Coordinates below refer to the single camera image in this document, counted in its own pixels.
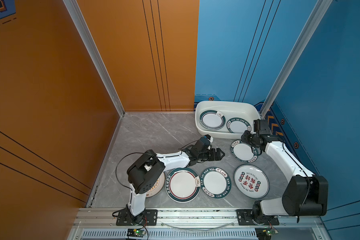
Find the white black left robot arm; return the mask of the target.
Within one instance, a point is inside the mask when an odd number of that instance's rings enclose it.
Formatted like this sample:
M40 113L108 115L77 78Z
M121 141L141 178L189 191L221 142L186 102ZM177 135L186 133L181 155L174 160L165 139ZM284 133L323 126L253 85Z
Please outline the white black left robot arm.
M163 172L222 160L225 153L220 148L213 148L212 142L213 137L205 135L176 153L157 154L153 150L142 153L127 170L131 192L130 201L127 204L129 213L133 217L140 217L143 214L146 209L147 192Z

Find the green lettered rim plate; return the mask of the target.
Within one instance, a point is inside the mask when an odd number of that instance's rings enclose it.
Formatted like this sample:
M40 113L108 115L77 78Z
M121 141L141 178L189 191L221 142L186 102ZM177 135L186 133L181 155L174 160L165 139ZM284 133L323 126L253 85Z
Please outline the green lettered rim plate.
M221 168L206 168L200 177L201 189L212 199L223 199L229 195L232 189L230 176Z
M239 134L252 131L251 124L242 118L231 118L227 121L227 129L230 133Z
M236 140L231 144L231 153L233 157L242 163L252 163L257 160L260 155L258 149Z

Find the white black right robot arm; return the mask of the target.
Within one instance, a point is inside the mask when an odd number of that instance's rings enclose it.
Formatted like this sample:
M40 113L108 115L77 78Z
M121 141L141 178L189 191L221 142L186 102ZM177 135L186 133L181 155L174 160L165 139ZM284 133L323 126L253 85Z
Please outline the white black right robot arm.
M289 182L282 197L254 203L248 215L254 224L268 224L278 216L325 216L329 190L326 178L315 175L300 163L284 141L272 135L266 120L255 120L254 131L245 131L241 140L271 157Z

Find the small green red rim plate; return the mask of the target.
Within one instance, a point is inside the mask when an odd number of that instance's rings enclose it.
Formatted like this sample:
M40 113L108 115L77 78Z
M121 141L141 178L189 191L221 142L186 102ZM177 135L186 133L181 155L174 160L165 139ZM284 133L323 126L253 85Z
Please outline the small green red rim plate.
M209 130L219 130L226 124L225 116L216 110L206 110L199 117L201 125Z

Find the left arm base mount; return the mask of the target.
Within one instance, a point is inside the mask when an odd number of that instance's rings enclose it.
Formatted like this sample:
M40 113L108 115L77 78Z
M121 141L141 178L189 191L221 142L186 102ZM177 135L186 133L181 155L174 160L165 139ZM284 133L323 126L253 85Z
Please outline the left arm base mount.
M157 210L144 210L133 216L129 209L124 208L113 213L117 226L156 226L158 220Z

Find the white plate red characters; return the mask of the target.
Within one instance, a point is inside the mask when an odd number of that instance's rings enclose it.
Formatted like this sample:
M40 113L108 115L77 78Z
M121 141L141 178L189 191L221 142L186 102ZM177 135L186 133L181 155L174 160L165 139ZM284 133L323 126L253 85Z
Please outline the white plate red characters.
M234 182L239 191L251 199L265 197L270 189L270 182L265 173L253 165L241 165L234 174Z

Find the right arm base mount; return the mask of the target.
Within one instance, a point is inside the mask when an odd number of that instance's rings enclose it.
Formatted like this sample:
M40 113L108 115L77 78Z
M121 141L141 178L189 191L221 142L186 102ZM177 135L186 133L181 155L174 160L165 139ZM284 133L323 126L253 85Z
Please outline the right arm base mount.
M238 223L240 226L278 226L280 224L277 216L266 216L261 212L254 214L253 210L236 210Z

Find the orange sunburst plate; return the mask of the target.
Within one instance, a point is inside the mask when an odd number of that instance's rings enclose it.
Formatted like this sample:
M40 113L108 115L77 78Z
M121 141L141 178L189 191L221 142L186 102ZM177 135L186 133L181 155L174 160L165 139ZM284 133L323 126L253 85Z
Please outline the orange sunburst plate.
M165 179L166 179L165 173L162 173L158 178L158 180L156 181L156 183L154 184L154 186L147 192L146 197L150 198L157 195L165 185Z

